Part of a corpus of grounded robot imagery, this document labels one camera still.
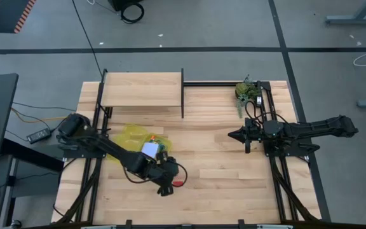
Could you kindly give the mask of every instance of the red object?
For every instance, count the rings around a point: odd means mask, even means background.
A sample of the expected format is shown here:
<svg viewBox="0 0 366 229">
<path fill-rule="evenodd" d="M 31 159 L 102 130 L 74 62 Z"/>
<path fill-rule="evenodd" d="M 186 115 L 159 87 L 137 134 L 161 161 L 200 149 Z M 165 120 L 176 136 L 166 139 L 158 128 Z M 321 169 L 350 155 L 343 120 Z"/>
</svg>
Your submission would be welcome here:
<svg viewBox="0 0 366 229">
<path fill-rule="evenodd" d="M 178 186 L 178 187 L 180 187 L 180 186 L 182 186 L 182 185 L 183 185 L 183 181 L 174 181 L 174 182 L 172 182 L 172 184 L 173 184 L 174 186 Z"/>
</svg>

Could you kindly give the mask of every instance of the wooden board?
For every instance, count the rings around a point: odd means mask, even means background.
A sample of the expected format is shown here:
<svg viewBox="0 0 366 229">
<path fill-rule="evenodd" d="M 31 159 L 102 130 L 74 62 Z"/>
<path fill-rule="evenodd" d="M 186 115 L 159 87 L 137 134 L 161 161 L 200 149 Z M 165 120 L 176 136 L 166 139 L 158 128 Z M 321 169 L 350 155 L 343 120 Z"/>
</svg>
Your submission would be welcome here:
<svg viewBox="0 0 366 229">
<path fill-rule="evenodd" d="M 286 81 L 272 81 L 276 111 L 288 121 L 296 121 Z M 78 113 L 93 118 L 98 83 L 83 84 Z M 243 125 L 235 107 L 233 87 L 185 87 L 185 118 L 180 108 L 114 108 L 110 137 L 124 124 L 135 123 L 173 142 L 170 154 L 188 171 L 182 188 L 168 197 L 156 194 L 152 183 L 133 184 L 126 180 L 120 165 L 104 160 L 93 223 L 123 225 L 132 219 L 136 225 L 153 224 L 237 224 L 279 223 L 275 191 L 263 145 L 244 145 L 227 136 Z M 302 203 L 320 217 L 308 165 L 288 158 L 293 189 Z M 79 159 L 63 173 L 56 207 L 65 212 L 80 189 L 84 160 Z M 183 179 L 180 173 L 177 179 Z M 287 197 L 283 194 L 287 218 Z M 52 221 L 60 218 L 53 213 Z"/>
<path fill-rule="evenodd" d="M 102 105 L 180 106 L 181 73 L 107 73 Z"/>
</svg>

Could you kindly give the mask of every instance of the gray floor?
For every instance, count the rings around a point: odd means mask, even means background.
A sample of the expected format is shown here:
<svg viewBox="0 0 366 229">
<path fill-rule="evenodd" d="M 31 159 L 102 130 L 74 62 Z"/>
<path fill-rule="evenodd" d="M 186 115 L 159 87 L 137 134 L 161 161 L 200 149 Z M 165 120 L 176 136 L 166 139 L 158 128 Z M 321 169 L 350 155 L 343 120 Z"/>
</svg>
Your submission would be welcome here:
<svg viewBox="0 0 366 229">
<path fill-rule="evenodd" d="M 97 1 L 108 6 L 104 0 Z M 275 4 L 288 47 L 356 47 L 358 42 L 366 46 L 366 25 L 326 27 L 323 21 L 325 15 L 352 14 L 363 2 L 276 0 Z M 145 17 L 135 25 L 126 25 L 116 14 L 85 0 L 76 4 L 95 48 L 279 46 L 265 0 L 229 4 L 223 0 L 146 0 L 142 2 Z M 21 33 L 0 34 L 0 48 L 88 48 L 88 43 L 70 0 L 38 0 Z M 366 99 L 366 67 L 352 65 L 361 54 L 291 53 L 290 59 L 308 121 L 344 114 L 360 129 L 352 139 L 322 137 L 314 142 L 322 147 L 316 155 L 332 220 L 366 224 L 366 109 L 355 106 L 357 99 Z M 179 71 L 184 67 L 187 80 L 240 80 L 247 74 L 255 80 L 287 80 L 281 53 L 100 53 L 97 58 L 101 68 L 109 71 Z M 82 82 L 99 79 L 92 54 L 0 55 L 2 73 L 20 75 L 15 101 L 71 109 L 76 108 Z M 38 118 L 68 114 L 15 108 Z M 25 124 L 10 116 L 8 130 L 19 136 L 41 128 L 42 124 Z M 6 137 L 27 145 L 10 134 Z M 38 145 L 44 144 L 55 144 L 55 140 Z M 54 146 L 42 150 L 60 156 Z M 44 172 L 23 163 L 18 176 Z M 23 180 L 16 190 L 18 197 L 29 188 L 39 195 L 19 198 L 14 217 L 25 226 L 49 223 L 57 179 Z"/>
</svg>

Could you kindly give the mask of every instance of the small potted plant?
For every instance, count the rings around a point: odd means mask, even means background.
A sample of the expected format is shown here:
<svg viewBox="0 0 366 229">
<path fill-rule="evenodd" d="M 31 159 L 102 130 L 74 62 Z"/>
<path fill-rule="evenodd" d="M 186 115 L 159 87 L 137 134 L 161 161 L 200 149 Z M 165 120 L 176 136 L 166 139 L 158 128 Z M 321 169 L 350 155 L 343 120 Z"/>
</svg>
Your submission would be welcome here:
<svg viewBox="0 0 366 229">
<path fill-rule="evenodd" d="M 235 86 L 235 97 L 236 100 L 236 108 L 238 112 L 238 116 L 242 118 L 242 107 L 247 103 L 248 100 L 256 100 L 258 95 L 257 87 L 252 83 L 252 80 L 249 78 L 249 75 L 245 77 L 242 83 L 237 83 Z"/>
</svg>

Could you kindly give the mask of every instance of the wooden table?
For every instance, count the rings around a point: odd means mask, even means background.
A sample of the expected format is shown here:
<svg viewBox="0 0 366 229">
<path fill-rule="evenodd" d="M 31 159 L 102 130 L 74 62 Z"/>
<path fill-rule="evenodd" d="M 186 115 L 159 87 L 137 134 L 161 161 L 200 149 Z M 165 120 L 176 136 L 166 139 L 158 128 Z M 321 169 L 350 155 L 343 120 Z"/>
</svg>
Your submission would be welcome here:
<svg viewBox="0 0 366 229">
<path fill-rule="evenodd" d="M 271 81 L 271 87 L 277 113 L 296 121 L 287 82 Z M 97 90 L 98 82 L 84 82 L 78 113 L 93 118 Z M 104 160 L 93 224 L 123 225 L 127 219 L 132 219 L 134 225 L 237 224 L 238 219 L 245 223 L 279 223 L 271 168 L 263 145 L 253 142 L 252 152 L 245 154 L 244 145 L 227 136 L 244 125 L 236 111 L 234 88 L 185 87 L 184 93 L 184 119 L 177 107 L 115 107 L 109 133 L 112 138 L 126 123 L 134 123 L 169 138 L 173 142 L 170 154 L 189 173 L 186 185 L 175 188 L 173 195 L 161 197 L 156 194 L 155 184 L 130 183 L 120 164 Z M 287 161 L 295 194 L 319 218 L 307 163 L 292 157 Z M 56 200 L 61 212 L 71 206 L 79 193 L 84 162 L 76 160 L 62 175 Z M 181 172 L 177 179 L 183 178 Z M 287 198 L 282 193 L 290 218 Z M 83 219 L 89 197 L 86 199 Z M 54 212 L 52 221 L 59 218 Z"/>
</svg>

